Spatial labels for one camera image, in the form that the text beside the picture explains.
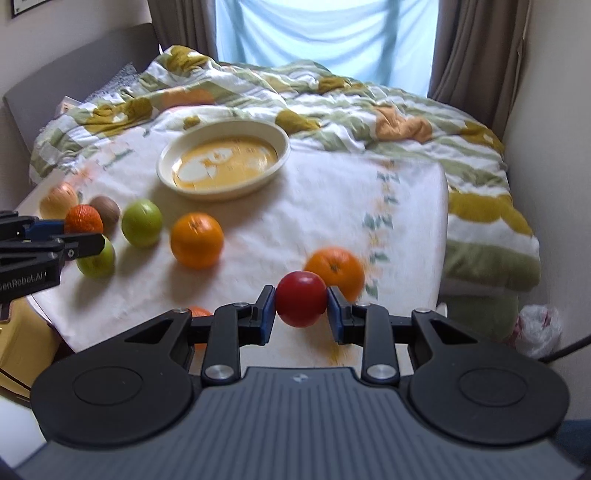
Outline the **grey bed headboard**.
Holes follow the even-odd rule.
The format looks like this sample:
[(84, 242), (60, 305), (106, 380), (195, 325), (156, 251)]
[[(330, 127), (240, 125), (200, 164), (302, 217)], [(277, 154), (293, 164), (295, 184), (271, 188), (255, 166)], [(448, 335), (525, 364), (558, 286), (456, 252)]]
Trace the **grey bed headboard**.
[(3, 96), (27, 150), (65, 96), (83, 100), (125, 65), (144, 70), (158, 53), (150, 23), (114, 30), (32, 73)]

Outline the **brown left curtain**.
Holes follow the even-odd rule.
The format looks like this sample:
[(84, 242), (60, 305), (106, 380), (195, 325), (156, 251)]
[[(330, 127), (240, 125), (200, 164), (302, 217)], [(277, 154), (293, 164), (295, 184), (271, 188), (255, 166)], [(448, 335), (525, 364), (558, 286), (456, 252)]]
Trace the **brown left curtain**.
[(181, 45), (217, 59), (214, 0), (148, 0), (147, 4), (163, 50)]

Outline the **framed wall picture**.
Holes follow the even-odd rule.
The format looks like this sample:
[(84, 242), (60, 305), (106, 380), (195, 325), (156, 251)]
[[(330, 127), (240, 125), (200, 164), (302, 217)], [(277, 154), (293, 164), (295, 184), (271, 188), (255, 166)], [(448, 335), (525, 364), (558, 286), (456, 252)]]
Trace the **framed wall picture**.
[(34, 9), (46, 2), (48, 2), (49, 0), (10, 0), (9, 4), (10, 4), (10, 10), (11, 10), (11, 16), (13, 18), (31, 10)]

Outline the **white plastic bag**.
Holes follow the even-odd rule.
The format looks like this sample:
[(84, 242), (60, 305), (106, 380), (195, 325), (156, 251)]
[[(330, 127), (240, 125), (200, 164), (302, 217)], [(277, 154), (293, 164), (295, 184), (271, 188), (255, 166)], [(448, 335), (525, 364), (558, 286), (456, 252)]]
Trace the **white plastic bag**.
[(557, 348), (562, 331), (562, 321), (556, 308), (526, 305), (520, 310), (506, 343), (522, 355), (540, 359)]

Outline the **rough dark orange mandarin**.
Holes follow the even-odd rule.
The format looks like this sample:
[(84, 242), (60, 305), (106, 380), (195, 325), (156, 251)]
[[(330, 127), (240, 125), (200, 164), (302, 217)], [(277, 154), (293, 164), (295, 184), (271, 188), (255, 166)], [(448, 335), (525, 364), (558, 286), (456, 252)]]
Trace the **rough dark orange mandarin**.
[(80, 204), (68, 210), (64, 219), (64, 232), (74, 233), (99, 233), (104, 230), (103, 222), (98, 211), (88, 205)]

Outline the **brown curtain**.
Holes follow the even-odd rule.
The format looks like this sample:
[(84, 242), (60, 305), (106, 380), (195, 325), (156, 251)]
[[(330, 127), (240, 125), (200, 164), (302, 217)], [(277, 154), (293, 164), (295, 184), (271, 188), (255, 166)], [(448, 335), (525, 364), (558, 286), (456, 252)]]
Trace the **brown curtain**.
[(518, 91), (530, 8), (527, 0), (441, 1), (428, 96), (501, 138)]
[(147, 4), (163, 50), (181, 45), (217, 59), (214, 0), (148, 0)]

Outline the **large orange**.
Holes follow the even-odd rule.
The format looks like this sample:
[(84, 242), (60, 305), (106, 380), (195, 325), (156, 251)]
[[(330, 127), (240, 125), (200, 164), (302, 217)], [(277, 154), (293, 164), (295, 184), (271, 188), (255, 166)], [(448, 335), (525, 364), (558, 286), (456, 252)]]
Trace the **large orange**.
[(215, 265), (224, 245), (221, 225), (211, 215), (191, 212), (180, 217), (169, 235), (170, 249), (176, 260), (193, 270)]

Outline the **small red apple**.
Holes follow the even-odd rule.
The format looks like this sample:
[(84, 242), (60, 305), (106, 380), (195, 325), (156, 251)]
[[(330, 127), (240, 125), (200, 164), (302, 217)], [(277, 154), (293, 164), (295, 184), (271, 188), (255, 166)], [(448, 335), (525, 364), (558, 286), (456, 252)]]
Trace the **small red apple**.
[(288, 326), (308, 328), (327, 309), (327, 287), (313, 272), (294, 271), (276, 286), (276, 313)]

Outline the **yellow side surface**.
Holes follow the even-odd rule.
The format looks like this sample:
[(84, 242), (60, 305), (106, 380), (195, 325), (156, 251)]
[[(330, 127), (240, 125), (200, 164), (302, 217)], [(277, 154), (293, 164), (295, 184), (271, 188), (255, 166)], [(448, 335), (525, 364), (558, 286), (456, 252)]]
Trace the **yellow side surface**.
[(61, 343), (55, 329), (19, 299), (1, 307), (1, 388), (28, 401), (31, 387), (54, 360)]

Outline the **yellowish wrinkled apple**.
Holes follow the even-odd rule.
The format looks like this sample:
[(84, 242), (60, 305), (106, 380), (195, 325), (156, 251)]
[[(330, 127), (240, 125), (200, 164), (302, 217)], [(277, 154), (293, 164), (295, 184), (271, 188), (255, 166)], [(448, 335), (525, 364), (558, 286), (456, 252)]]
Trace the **yellowish wrinkled apple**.
[(77, 191), (67, 182), (53, 187), (39, 202), (43, 219), (63, 220), (70, 209), (79, 203)]

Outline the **brown kiwi fruit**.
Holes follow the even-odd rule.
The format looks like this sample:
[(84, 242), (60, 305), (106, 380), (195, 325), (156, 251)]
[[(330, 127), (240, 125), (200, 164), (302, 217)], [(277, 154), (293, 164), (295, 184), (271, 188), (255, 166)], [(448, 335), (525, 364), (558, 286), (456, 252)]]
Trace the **brown kiwi fruit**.
[(104, 231), (112, 231), (120, 218), (120, 209), (117, 203), (107, 196), (100, 195), (94, 197), (89, 205), (98, 212)]

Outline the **light blue window cloth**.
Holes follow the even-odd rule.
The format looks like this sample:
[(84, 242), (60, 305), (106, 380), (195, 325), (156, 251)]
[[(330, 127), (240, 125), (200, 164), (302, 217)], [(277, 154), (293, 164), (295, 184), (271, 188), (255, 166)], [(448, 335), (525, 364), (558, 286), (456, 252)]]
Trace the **light blue window cloth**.
[(224, 62), (311, 60), (337, 75), (428, 94), (436, 1), (217, 1), (214, 10)]

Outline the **white floral tablecloth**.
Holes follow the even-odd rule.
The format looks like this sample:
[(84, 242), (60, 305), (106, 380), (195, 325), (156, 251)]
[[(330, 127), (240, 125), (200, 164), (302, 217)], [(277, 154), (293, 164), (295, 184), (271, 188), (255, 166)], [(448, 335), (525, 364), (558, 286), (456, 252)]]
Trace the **white floral tablecloth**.
[(106, 278), (90, 279), (66, 265), (60, 284), (31, 302), (73, 350), (175, 307), (253, 301), (263, 286), (300, 270), (324, 247), (345, 248), (361, 260), (363, 301), (402, 316), (435, 307), (447, 226), (440, 165), (294, 145), (279, 175), (259, 191), (199, 203), (168, 189), (156, 174), (160, 153), (178, 137), (180, 125), (179, 113), (172, 112), (100, 143), (73, 171), (52, 173), (23, 205), (25, 213), (36, 212), (53, 186), (68, 182), (84, 199), (105, 195), (120, 207), (147, 198), (166, 227), (190, 212), (207, 213), (221, 225), (221, 258), (204, 271), (180, 265), (167, 235), (142, 249), (115, 233), (116, 267)]

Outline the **green striped floral quilt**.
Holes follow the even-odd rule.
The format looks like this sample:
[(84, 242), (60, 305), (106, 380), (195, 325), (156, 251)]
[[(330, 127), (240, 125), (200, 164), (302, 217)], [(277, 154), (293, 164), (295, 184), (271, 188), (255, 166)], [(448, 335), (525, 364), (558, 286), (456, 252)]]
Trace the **green striped floral quilt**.
[(120, 89), (51, 121), (35, 141), (32, 177), (71, 172), (93, 147), (172, 112), (180, 115), (178, 137), (216, 121), (259, 120), (283, 129), (291, 148), (437, 163), (448, 192), (440, 282), (458, 293), (497, 296), (540, 281), (538, 240), (514, 207), (503, 145), (488, 127), (453, 107), (338, 77), (314, 62), (221, 65), (171, 47)]

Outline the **cream duck pattern bowl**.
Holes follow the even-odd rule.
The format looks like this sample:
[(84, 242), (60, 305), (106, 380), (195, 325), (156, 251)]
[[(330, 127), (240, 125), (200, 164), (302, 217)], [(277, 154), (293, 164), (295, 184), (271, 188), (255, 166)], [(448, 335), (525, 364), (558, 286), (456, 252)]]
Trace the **cream duck pattern bowl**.
[(160, 182), (195, 201), (226, 201), (269, 183), (287, 163), (290, 140), (271, 123), (233, 119), (198, 126), (161, 152)]

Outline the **green apple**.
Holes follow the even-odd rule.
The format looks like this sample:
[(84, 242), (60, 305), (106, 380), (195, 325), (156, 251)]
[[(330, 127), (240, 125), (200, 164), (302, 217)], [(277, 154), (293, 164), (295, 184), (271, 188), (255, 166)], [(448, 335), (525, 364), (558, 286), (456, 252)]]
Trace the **green apple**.
[(76, 260), (77, 268), (84, 276), (103, 278), (113, 274), (116, 252), (108, 238), (104, 237), (103, 240), (104, 247), (99, 254)]
[(162, 230), (162, 214), (148, 199), (130, 203), (121, 219), (121, 230), (125, 239), (134, 247), (147, 248), (159, 241)]

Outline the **brown right curtain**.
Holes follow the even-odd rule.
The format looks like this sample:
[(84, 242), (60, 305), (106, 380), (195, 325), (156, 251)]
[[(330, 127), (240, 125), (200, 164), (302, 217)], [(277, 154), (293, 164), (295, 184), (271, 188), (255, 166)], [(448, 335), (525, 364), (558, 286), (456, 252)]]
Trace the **brown right curtain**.
[(428, 96), (501, 138), (518, 91), (530, 8), (527, 0), (441, 1)]

